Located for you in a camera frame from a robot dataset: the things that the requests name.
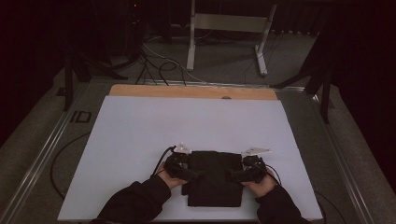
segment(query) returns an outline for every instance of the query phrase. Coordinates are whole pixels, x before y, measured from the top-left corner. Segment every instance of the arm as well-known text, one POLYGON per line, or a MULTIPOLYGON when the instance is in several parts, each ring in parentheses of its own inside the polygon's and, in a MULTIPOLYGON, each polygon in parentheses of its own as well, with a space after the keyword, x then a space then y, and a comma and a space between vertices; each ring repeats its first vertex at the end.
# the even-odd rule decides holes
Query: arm
POLYGON ((171 189, 185 183, 184 180, 171 178, 166 171, 143 183, 134 182, 114 194, 91 223, 150 221, 163 210, 163 204, 171 197, 171 189))
POLYGON ((259 184, 254 182, 243 182, 257 196, 256 202, 260 204, 257 217, 263 224, 308 224, 301 217, 300 210, 293 200, 275 180, 266 175, 259 184))

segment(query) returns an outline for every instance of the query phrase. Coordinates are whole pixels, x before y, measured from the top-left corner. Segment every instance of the wooden edge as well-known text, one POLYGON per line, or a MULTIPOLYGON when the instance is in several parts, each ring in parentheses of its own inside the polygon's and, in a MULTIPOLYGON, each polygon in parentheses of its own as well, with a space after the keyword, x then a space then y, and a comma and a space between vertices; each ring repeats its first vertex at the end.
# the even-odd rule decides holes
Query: wooden edge
POLYGON ((277 100, 272 89, 251 89, 231 87, 185 87, 185 86, 149 86, 116 84, 110 96, 148 96, 177 98, 210 98, 238 100, 277 100))

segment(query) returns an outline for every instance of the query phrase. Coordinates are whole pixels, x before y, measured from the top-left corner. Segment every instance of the black sleeve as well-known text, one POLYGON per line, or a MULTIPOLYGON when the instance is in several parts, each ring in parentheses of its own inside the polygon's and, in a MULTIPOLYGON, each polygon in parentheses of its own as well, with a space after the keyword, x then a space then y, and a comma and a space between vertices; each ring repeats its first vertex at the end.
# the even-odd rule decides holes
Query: black sleeve
POLYGON ((150 221, 161 213, 170 196, 171 190, 157 175, 142 184, 134 182, 114 194, 91 223, 150 221))
POLYGON ((266 195, 257 198, 260 204, 257 217, 262 224, 309 224, 281 186, 276 185, 266 195))

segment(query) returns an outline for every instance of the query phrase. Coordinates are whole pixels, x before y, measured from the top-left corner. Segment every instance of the table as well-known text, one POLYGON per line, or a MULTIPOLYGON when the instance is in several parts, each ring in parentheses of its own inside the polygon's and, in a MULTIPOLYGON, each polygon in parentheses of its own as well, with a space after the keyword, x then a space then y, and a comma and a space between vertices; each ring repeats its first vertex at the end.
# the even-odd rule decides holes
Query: table
POLYGON ((272 20, 276 11, 276 4, 271 6, 267 18, 203 14, 195 12, 195 0, 191 0, 191 28, 190 28, 190 45, 187 58, 187 70, 192 71, 195 57, 195 29, 224 30, 224 31, 242 31, 262 33, 262 41, 256 48, 256 57, 261 75, 267 74, 262 50, 268 37, 272 20))
MULTIPOLYGON (((132 181, 147 179, 163 151, 179 142, 192 150, 233 153, 249 147, 271 148, 273 152, 264 155, 264 160, 276 168, 303 217, 321 218, 274 91, 115 85, 104 100, 58 219, 96 217, 112 194, 132 181)), ((155 220, 257 219, 258 205, 247 189, 239 208, 188 207, 187 197, 180 191, 180 187, 173 189, 173 196, 155 220)))

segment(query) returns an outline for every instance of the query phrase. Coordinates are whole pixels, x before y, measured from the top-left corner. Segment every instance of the hand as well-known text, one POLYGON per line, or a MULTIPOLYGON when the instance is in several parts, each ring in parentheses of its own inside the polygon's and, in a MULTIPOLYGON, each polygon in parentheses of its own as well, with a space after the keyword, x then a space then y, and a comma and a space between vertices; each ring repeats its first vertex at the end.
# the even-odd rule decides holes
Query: hand
MULTIPOLYGON (((270 175, 274 175, 274 173, 268 168, 267 172, 270 175)), ((256 194, 258 198, 264 196, 269 191, 273 190, 273 188, 276 186, 275 180, 269 175, 266 175, 258 184, 256 184, 255 182, 242 182, 241 184, 253 191, 253 193, 256 194)))
POLYGON ((182 180, 179 178, 172 178, 164 169, 163 169, 163 165, 165 164, 165 162, 163 161, 160 164, 160 167, 157 170, 157 175, 163 180, 163 182, 166 183, 166 185, 169 187, 169 189, 173 189, 177 186, 180 185, 184 185, 187 184, 186 180, 182 180))

